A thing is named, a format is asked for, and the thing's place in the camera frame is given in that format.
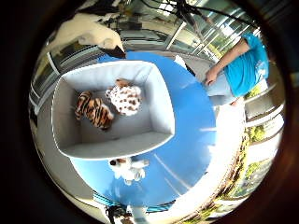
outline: floor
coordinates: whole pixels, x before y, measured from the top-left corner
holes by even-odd
[[[163,52],[164,56],[172,57],[171,52]],[[205,77],[205,71],[211,62],[193,59],[179,55],[196,73],[199,81]],[[66,197],[78,208],[92,217],[109,223],[105,215],[104,206],[93,201],[93,191],[76,173],[70,160],[59,153],[52,137],[50,107],[51,96],[46,99],[38,114],[37,145],[42,155],[42,161]],[[137,223],[173,223],[194,212],[196,209],[209,203],[213,198],[223,178],[229,172],[230,164],[239,149],[241,135],[244,129],[244,106],[225,105],[215,109],[217,122],[217,143],[210,147],[213,155],[206,174],[187,193],[181,195],[176,203],[166,212],[147,215]]]

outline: white plush toy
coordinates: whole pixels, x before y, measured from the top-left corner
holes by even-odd
[[[122,177],[124,183],[128,186],[132,184],[133,180],[139,181],[146,176],[143,168],[149,164],[147,160],[132,161],[131,157],[109,161],[109,166],[114,171],[115,178]]]
[[[106,97],[125,116],[136,114],[141,105],[141,89],[123,78],[117,79],[116,85],[106,90]]]
[[[77,13],[73,19],[63,22],[54,40],[42,49],[40,57],[77,40],[80,45],[97,45],[102,49],[119,47],[124,52],[119,34],[100,24],[99,18],[93,14]]]

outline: blue floor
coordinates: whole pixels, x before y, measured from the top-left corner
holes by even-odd
[[[107,55],[99,63],[118,59]],[[164,56],[128,52],[126,60],[155,63],[164,77],[176,120],[176,133],[164,145],[134,159],[149,160],[146,177],[132,186],[115,179],[107,161],[71,159],[82,179],[112,202],[133,206],[169,203],[186,193],[203,176],[215,144],[216,120],[212,104],[197,79],[186,69]]]

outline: blue shirt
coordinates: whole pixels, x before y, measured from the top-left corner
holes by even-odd
[[[269,75],[268,57],[261,40],[253,34],[245,34],[242,37],[247,40],[249,51],[224,67],[227,81],[235,97],[245,95]]]

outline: tiger plush toy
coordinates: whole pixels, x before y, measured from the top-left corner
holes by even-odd
[[[80,94],[75,109],[77,120],[85,116],[96,128],[107,130],[114,119],[109,107],[103,103],[101,98],[92,99],[90,91],[84,91]]]

